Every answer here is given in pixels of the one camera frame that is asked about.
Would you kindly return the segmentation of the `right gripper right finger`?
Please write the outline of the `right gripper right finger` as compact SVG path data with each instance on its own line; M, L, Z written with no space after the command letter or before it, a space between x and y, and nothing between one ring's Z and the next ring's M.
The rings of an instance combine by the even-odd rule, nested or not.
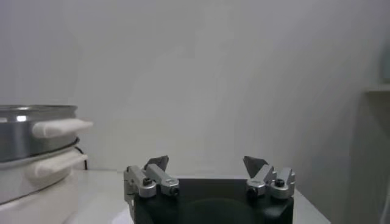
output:
M250 178L246 181L247 196L255 199L269 193L272 198L287 200L295 192L295 172L285 167L276 171L264 159L245 156L243 163Z

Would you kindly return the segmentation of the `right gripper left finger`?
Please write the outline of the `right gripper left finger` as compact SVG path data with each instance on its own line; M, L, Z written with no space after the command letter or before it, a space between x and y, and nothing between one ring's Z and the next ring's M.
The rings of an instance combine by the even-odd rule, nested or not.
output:
M152 198L159 186L163 195L177 197L180 194L179 180L166 173L168 162L168 155L164 155L151 158L143 168L128 166L124 171L124 194Z

